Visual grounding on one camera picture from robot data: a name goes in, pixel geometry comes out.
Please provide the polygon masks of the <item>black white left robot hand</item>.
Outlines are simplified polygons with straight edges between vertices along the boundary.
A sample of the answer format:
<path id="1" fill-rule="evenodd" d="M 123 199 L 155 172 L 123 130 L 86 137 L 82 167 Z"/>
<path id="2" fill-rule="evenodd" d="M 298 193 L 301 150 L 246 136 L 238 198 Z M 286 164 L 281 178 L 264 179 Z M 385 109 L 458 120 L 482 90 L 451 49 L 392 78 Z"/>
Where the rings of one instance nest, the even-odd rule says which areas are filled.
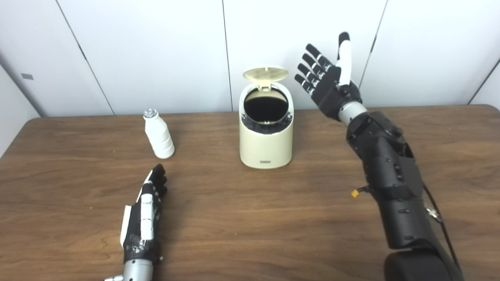
<path id="1" fill-rule="evenodd" d="M 130 260 L 149 260 L 157 263 L 161 257 L 161 243 L 157 238 L 159 220 L 167 193 L 166 171 L 157 164 L 145 178 L 136 202 L 125 206 L 120 233 L 123 263 Z"/>

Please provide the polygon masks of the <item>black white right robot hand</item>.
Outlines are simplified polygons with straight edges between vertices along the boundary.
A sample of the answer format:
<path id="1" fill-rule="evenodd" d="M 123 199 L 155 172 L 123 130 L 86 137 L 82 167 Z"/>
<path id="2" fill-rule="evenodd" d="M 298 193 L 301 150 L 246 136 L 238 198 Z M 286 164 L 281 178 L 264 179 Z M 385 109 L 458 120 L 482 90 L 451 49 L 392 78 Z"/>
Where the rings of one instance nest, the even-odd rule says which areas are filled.
<path id="1" fill-rule="evenodd" d="M 348 124 L 366 112 L 359 88 L 351 79 L 352 43 L 348 32 L 339 34 L 336 62 L 309 43 L 294 79 L 328 118 Z"/>

